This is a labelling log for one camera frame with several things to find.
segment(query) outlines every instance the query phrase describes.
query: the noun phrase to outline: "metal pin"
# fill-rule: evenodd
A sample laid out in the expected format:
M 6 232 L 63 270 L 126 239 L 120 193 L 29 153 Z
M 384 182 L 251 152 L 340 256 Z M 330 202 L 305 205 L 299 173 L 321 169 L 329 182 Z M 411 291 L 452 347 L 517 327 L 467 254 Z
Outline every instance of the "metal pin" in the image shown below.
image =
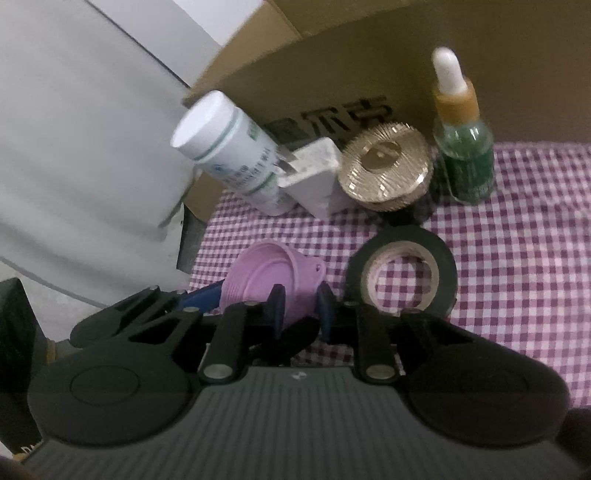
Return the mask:
M 396 375 L 396 370 L 394 367 L 390 365 L 371 365 L 365 371 L 369 378 L 373 378 L 374 380 L 390 380 L 394 375 Z
M 211 364 L 203 369 L 203 375 L 213 380 L 224 380 L 232 375 L 234 370 L 225 364 Z

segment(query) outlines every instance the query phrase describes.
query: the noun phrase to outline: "white bottle cap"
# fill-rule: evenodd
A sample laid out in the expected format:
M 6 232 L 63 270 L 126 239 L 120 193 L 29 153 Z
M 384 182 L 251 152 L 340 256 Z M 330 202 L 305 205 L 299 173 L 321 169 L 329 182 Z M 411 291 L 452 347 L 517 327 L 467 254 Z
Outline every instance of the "white bottle cap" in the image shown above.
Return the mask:
M 205 94 L 185 113 L 170 145 L 186 157 L 200 160 L 223 140 L 239 109 L 218 90 Z
M 432 60 L 437 74 L 437 88 L 442 94 L 461 95 L 467 92 L 468 85 L 454 52 L 445 47 L 436 48 L 433 51 Z

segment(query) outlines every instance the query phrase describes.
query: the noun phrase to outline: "tape roll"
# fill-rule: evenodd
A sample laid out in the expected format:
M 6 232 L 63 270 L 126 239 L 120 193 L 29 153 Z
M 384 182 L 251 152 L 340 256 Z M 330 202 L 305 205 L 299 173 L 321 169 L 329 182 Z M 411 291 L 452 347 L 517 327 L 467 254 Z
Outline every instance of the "tape roll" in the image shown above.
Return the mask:
M 447 317 L 456 303 L 456 262 L 441 238 L 414 225 L 386 227 L 357 251 L 347 267 L 345 298 L 384 312 L 375 292 L 379 271 L 406 256 L 421 258 L 431 269 L 429 291 L 416 308 L 435 317 Z

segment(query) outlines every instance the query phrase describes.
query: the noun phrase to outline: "dropper bottle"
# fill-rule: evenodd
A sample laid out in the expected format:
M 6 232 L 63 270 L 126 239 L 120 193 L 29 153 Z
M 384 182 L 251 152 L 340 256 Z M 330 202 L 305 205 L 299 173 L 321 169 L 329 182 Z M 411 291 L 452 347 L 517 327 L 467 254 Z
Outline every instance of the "dropper bottle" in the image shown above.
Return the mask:
M 475 205 L 495 190 L 495 156 L 490 128 L 480 118 L 472 82 L 462 76 L 449 48 L 433 51 L 437 85 L 433 89 L 438 118 L 433 136 L 443 157 L 450 193 Z

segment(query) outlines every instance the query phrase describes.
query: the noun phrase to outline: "checkered tablecloth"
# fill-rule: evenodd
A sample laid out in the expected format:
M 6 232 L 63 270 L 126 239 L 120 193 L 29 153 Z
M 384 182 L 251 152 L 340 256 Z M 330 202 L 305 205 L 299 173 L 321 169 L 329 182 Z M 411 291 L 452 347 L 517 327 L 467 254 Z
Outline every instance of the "checkered tablecloth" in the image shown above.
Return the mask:
M 573 404 L 591 404 L 591 145 L 499 144 L 498 189 L 485 203 L 440 205 L 423 226 L 457 263 L 450 321 L 554 368 Z M 225 193 L 195 260 L 191 288 L 225 277 L 246 247 L 272 238 L 322 257 L 340 295 L 349 258 L 381 227 L 361 208 L 316 220 L 302 207 L 268 217 Z M 412 261 L 387 265 L 376 290 L 391 312 L 417 303 L 429 275 Z M 344 346 L 316 342 L 297 361 L 341 365 Z

